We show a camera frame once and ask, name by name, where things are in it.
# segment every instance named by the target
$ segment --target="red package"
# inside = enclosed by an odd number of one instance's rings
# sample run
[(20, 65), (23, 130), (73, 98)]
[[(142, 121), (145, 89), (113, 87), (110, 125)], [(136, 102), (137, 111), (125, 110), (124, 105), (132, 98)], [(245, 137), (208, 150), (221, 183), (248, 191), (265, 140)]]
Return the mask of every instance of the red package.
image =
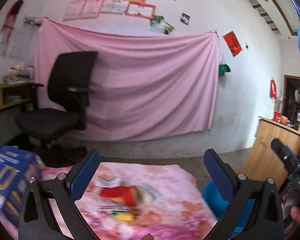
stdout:
[(137, 206), (137, 189), (135, 187), (103, 188), (100, 197), (119, 202), (125, 206)]
[(270, 97), (276, 98), (277, 97), (277, 85), (275, 84), (274, 79), (270, 82)]

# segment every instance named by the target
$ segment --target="small black and white photo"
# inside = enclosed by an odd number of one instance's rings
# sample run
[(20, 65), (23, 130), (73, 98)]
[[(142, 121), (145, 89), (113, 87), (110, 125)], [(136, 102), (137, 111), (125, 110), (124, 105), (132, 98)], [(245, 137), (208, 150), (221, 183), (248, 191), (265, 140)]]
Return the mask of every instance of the small black and white photo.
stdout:
[(185, 25), (189, 25), (190, 18), (191, 18), (191, 17), (190, 17), (189, 15), (186, 15), (185, 13), (183, 13), (182, 16), (181, 16), (180, 21), (181, 21), (182, 23), (184, 23)]

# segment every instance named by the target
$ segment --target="chair backrest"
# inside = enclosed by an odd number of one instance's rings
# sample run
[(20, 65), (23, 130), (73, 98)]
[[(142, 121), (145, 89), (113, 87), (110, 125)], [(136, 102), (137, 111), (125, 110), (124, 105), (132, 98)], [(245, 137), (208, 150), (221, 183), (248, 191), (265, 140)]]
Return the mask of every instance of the chair backrest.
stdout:
[(89, 88), (90, 76), (98, 52), (83, 51), (60, 54), (48, 83), (49, 99), (62, 105), (67, 112), (81, 112), (80, 97), (68, 88)]

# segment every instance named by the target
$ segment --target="red cup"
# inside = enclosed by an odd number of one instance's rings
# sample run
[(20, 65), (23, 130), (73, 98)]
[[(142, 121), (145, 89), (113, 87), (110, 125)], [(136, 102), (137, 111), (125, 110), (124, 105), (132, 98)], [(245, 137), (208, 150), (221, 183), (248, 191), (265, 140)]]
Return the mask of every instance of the red cup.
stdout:
[(274, 111), (273, 121), (277, 122), (280, 116), (281, 116), (280, 112)]

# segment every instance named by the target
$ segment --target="blue gripper pad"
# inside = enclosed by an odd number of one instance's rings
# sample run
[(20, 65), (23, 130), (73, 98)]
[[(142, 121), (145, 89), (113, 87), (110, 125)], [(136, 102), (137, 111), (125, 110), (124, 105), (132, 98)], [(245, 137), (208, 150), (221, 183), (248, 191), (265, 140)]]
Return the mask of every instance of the blue gripper pad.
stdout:
[(92, 149), (80, 163), (75, 164), (69, 171), (66, 187), (72, 202), (82, 198), (99, 165), (100, 153)]
[(203, 162), (222, 199), (231, 203), (238, 184), (234, 170), (213, 149), (204, 153)]

